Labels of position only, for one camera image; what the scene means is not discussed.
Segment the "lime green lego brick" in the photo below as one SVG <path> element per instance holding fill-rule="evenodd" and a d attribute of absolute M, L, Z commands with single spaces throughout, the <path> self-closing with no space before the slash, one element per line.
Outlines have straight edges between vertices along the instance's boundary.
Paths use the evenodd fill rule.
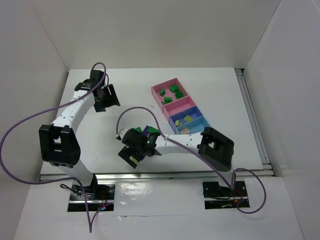
<path fill-rule="evenodd" d="M 189 115 L 186 115 L 183 119 L 184 119 L 184 121 L 186 123 L 189 123 L 189 122 L 193 121 L 193 118 L 191 116 L 189 116 Z"/>
<path fill-rule="evenodd" d="M 137 162 L 138 162 L 133 156 L 131 156 L 129 159 L 130 159 L 132 162 L 134 162 L 134 163 L 137 163 Z"/>
<path fill-rule="evenodd" d="M 181 126 L 182 125 L 182 122 L 180 120 L 176 120 L 175 121 L 175 126 L 178 127 L 178 126 Z"/>

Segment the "green long lego brick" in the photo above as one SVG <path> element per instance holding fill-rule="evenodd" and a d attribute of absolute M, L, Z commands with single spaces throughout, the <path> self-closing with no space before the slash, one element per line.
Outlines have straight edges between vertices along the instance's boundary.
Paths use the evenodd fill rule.
<path fill-rule="evenodd" d="M 148 128 L 148 132 L 149 132 L 149 133 L 158 133 L 159 130 L 156 129 L 156 128 L 154 128 L 154 127 L 152 127 L 152 126 L 150 126 L 150 127 Z"/>

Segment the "green square lego brick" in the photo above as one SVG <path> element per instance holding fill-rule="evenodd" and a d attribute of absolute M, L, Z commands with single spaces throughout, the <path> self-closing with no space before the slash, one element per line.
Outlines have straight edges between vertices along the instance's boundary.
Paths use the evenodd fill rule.
<path fill-rule="evenodd" d="M 142 132 L 143 132 L 140 127 L 137 127 L 137 128 L 135 128 L 134 130 L 137 131 L 137 132 L 139 132 L 139 133 L 142 133 Z"/>

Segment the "beige lego brick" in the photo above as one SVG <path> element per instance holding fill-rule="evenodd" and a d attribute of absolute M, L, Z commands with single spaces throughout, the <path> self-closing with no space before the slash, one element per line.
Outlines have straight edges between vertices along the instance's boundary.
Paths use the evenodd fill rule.
<path fill-rule="evenodd" d="M 188 135 L 190 130 L 186 127 L 179 131 L 181 135 Z"/>

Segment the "green upside-down lego brick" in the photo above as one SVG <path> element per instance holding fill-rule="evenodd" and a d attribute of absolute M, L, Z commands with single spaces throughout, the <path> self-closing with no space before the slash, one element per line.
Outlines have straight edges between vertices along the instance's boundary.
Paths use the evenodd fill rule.
<path fill-rule="evenodd" d="M 165 96 L 165 97 L 163 98 L 162 104 L 163 104 L 163 105 L 166 105 L 166 104 L 171 103 L 172 101 L 173 101 L 173 98 L 172 98 L 172 97 L 170 97 L 170 96 Z"/>

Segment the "green small lego brick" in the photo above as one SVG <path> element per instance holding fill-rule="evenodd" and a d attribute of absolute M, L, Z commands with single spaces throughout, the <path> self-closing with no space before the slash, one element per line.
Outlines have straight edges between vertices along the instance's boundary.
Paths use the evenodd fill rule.
<path fill-rule="evenodd" d="M 165 95 L 165 89 L 161 89 L 161 90 L 159 91 L 159 95 L 160 95 L 160 96 L 164 96 L 164 95 Z"/>

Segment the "green rounded lego brick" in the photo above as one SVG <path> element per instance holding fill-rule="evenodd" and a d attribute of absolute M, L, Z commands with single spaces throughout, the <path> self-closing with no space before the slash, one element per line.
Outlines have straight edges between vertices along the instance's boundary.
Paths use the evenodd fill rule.
<path fill-rule="evenodd" d="M 176 97 L 176 99 L 178 100 L 178 99 L 183 98 L 183 97 L 184 97 L 184 94 L 179 91 L 179 92 L 177 92 L 177 93 L 175 94 L 175 97 Z"/>

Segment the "green curved lego brick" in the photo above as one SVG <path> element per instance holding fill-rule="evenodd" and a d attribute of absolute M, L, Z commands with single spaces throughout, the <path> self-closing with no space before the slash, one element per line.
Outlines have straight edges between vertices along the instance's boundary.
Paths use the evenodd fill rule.
<path fill-rule="evenodd" d="M 179 87 L 176 85 L 176 84 L 174 84 L 174 85 L 172 85 L 170 88 L 169 88 L 169 90 L 171 91 L 171 92 L 174 92 L 176 89 L 178 89 Z"/>

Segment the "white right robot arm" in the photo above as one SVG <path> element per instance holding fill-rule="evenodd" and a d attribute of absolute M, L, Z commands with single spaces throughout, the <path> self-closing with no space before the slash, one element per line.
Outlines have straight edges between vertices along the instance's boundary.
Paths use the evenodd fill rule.
<path fill-rule="evenodd" d="M 144 110 L 153 117 L 158 132 L 148 136 L 134 128 L 120 128 L 121 118 L 129 111 Z M 202 132 L 188 134 L 165 134 L 160 128 L 155 114 L 144 106 L 133 106 L 124 110 L 115 125 L 116 138 L 124 144 L 118 155 L 128 162 L 130 154 L 144 159 L 146 156 L 167 154 L 191 154 L 209 166 L 222 180 L 221 186 L 234 188 L 235 170 L 232 166 L 235 143 L 212 127 L 205 127 Z"/>

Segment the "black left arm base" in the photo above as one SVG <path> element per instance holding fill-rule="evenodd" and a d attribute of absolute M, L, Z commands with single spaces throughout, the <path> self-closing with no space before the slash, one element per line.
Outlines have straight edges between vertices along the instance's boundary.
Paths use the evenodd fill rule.
<path fill-rule="evenodd" d="M 79 186 L 72 185 L 69 187 L 65 184 L 60 184 L 60 187 L 65 190 L 70 191 L 70 198 L 71 202 L 80 202 L 85 200 L 85 196 L 87 201 L 90 203 L 108 203 L 114 200 L 115 197 L 115 184 L 99 184 L 95 192 L 85 188 L 85 193 Z"/>

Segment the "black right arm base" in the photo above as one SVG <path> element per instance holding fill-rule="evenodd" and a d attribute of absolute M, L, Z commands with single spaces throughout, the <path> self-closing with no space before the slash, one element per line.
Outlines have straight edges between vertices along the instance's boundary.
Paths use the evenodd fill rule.
<path fill-rule="evenodd" d="M 203 195 L 205 198 L 216 200 L 230 200 L 246 198 L 248 196 L 247 187 L 243 180 L 236 180 L 234 188 L 220 186 L 218 181 L 205 181 L 202 183 Z"/>

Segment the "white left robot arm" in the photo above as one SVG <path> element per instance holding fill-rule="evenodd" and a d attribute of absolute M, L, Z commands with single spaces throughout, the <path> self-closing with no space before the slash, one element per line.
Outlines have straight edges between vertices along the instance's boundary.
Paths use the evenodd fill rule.
<path fill-rule="evenodd" d="M 91 70 L 90 76 L 78 83 L 72 96 L 73 103 L 50 124 L 39 129 L 40 151 L 43 161 L 79 180 L 84 187 L 94 188 L 98 182 L 80 160 L 81 148 L 76 138 L 77 129 L 90 108 L 104 112 L 106 74 Z"/>

